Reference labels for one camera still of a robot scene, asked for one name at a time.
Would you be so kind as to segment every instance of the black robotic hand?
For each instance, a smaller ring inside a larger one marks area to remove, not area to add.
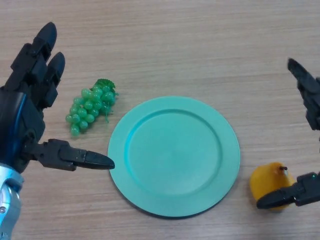
[[[0,88],[0,164],[22,173],[30,160],[44,167],[74,171],[77,167],[113,169],[115,163],[102,154],[73,148],[67,141],[49,139],[39,144],[45,131],[43,110],[53,105],[65,68],[59,52],[46,62],[57,39],[56,26],[49,22],[33,43],[26,43]]]
[[[312,130],[320,130],[320,78],[314,78],[300,63],[290,58],[288,70],[297,80],[303,104],[306,107],[306,119]],[[270,192],[260,198],[256,206],[270,209],[295,203],[297,206],[320,201],[320,173],[310,172],[298,176],[296,183]]]

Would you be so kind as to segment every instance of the table surface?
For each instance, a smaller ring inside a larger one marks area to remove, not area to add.
[[[236,183],[221,203],[189,219],[164,220],[130,206],[106,171],[68,172],[31,162],[23,173],[14,240],[320,239],[320,204],[282,213],[257,210],[249,177],[280,161],[294,176],[320,170],[319,133],[310,129],[287,59],[320,76],[319,0],[2,0],[0,83],[24,43],[53,21],[54,53],[66,67],[43,140],[58,138],[105,154],[116,124],[143,101],[167,95],[201,100],[222,113],[241,147]],[[72,139],[73,97],[98,78],[120,97]]]

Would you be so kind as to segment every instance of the plastic grapes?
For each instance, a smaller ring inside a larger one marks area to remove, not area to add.
[[[108,79],[98,79],[90,89],[81,90],[81,96],[73,99],[69,114],[65,121],[70,124],[72,136],[78,136],[93,123],[99,115],[104,115],[106,122],[112,106],[116,102],[115,84]]]

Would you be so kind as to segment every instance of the wooden table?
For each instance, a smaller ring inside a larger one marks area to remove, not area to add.
[[[23,208],[14,240],[320,239],[320,205],[275,214],[257,210],[249,177],[281,161],[299,176],[320,170],[319,133],[305,120],[287,58],[320,76],[319,0],[2,0],[0,83],[24,43],[53,21],[54,53],[66,67],[43,140],[68,140],[105,154],[122,116],[165,95],[188,96],[222,113],[238,136],[238,179],[213,209],[183,220],[148,216],[116,191],[106,171],[46,169],[23,173]],[[98,78],[120,93],[106,124],[71,139],[65,115],[73,97]]]

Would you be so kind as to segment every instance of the green plate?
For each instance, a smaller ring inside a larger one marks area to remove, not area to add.
[[[163,217],[188,217],[217,204],[234,184],[240,148],[211,106],[166,96],[129,111],[108,147],[112,179],[131,203]]]

